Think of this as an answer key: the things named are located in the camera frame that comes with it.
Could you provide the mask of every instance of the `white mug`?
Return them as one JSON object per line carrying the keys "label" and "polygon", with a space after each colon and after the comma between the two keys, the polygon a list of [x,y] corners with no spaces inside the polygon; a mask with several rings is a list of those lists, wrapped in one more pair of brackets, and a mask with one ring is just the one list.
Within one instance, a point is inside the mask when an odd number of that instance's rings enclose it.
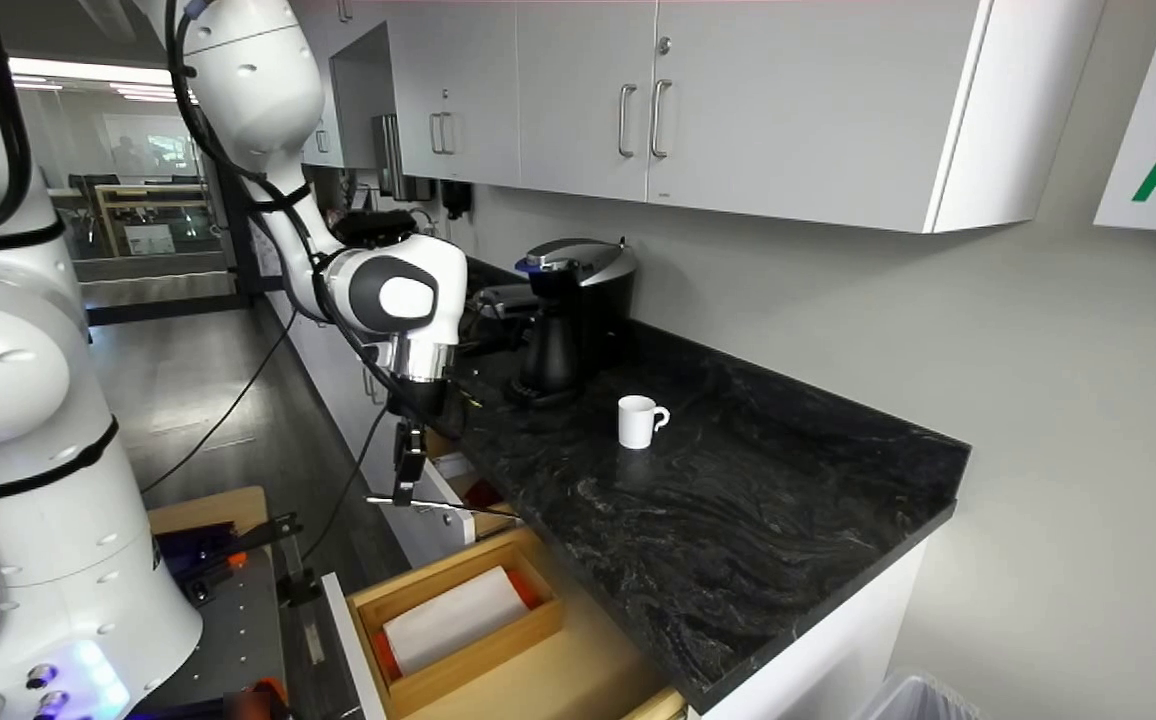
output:
{"label": "white mug", "polygon": [[669,408],[661,408],[654,397],[622,397],[617,403],[617,437],[622,446],[654,446],[654,437],[669,423]]}

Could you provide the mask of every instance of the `white wall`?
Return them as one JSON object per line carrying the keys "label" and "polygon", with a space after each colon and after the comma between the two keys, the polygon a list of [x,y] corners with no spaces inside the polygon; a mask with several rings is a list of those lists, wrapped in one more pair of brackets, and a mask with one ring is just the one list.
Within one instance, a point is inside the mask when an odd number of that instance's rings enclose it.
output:
{"label": "white wall", "polygon": [[494,263],[630,235],[639,319],[975,442],[901,669],[1000,720],[1156,715],[1156,235],[1093,227],[1153,45],[1156,0],[1112,0],[1038,222],[920,241],[481,192],[452,235]]}

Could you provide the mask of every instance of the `ceiling light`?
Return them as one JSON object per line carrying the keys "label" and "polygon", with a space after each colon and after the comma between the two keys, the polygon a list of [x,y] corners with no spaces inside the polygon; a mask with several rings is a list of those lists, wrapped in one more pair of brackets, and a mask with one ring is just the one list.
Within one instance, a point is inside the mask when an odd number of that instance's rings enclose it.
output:
{"label": "ceiling light", "polygon": [[20,93],[63,93],[63,84],[50,79],[50,77],[14,77],[14,84]]}
{"label": "ceiling light", "polygon": [[15,77],[52,77],[52,79],[104,79],[104,84],[174,84],[163,68],[125,68],[125,65],[62,65],[14,56]]}
{"label": "ceiling light", "polygon": [[176,105],[174,89],[162,84],[110,84],[110,89],[132,105]]}

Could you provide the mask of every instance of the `cabinet door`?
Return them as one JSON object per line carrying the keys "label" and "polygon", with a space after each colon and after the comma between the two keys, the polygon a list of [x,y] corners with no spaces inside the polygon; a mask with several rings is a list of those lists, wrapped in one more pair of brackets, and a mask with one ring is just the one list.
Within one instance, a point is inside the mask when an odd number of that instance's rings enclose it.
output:
{"label": "cabinet door", "polygon": [[371,31],[356,35],[331,56],[331,101],[345,166],[380,166],[376,115],[395,111],[385,19],[376,19]]}
{"label": "cabinet door", "polygon": [[409,174],[450,174],[445,111],[450,111],[450,56],[452,26],[439,3],[413,0],[387,15],[394,101],[401,115],[401,150]]}
{"label": "cabinet door", "polygon": [[315,23],[308,23],[308,15],[302,15],[306,26],[306,45],[322,65],[322,84],[323,84],[323,106],[322,106],[322,125],[308,133],[302,161],[315,165],[315,166],[345,166],[345,150],[341,150],[341,120],[335,120],[335,93],[331,93],[331,65],[323,58],[323,35],[314,31]]}
{"label": "cabinet door", "polygon": [[322,15],[327,56],[376,31],[395,10],[394,0],[314,0],[314,3]]}
{"label": "cabinet door", "polygon": [[521,161],[516,15],[510,3],[439,0],[445,101],[439,138],[452,180],[514,185]]}
{"label": "cabinet door", "polygon": [[306,35],[323,31],[323,3],[322,0],[290,0]]}
{"label": "cabinet door", "polygon": [[654,200],[920,233],[982,3],[656,3]]}
{"label": "cabinet door", "polygon": [[510,3],[413,0],[394,15],[409,174],[516,180],[516,35]]}
{"label": "cabinet door", "polygon": [[654,3],[533,3],[521,35],[521,185],[647,195]]}

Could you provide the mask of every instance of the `cabinet handle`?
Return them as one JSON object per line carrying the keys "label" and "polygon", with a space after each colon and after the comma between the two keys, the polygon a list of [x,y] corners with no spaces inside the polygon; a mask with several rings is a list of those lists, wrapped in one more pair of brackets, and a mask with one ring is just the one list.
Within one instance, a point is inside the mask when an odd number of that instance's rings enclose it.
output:
{"label": "cabinet handle", "polygon": [[673,93],[673,79],[656,79],[654,84],[654,154],[656,161],[669,161],[669,150],[664,150],[664,93]]}
{"label": "cabinet handle", "polygon": [[632,161],[632,146],[630,146],[630,101],[632,101],[638,93],[639,93],[638,84],[622,84],[617,150],[622,150],[624,161]]}
{"label": "cabinet handle", "polygon": [[439,143],[439,115],[445,115],[445,111],[428,111],[428,146],[433,146],[436,154],[445,154],[445,143]]}
{"label": "cabinet handle", "polygon": [[439,138],[445,138],[445,154],[457,154],[457,143],[450,138],[450,120],[457,115],[457,111],[439,111],[445,120],[439,120]]}

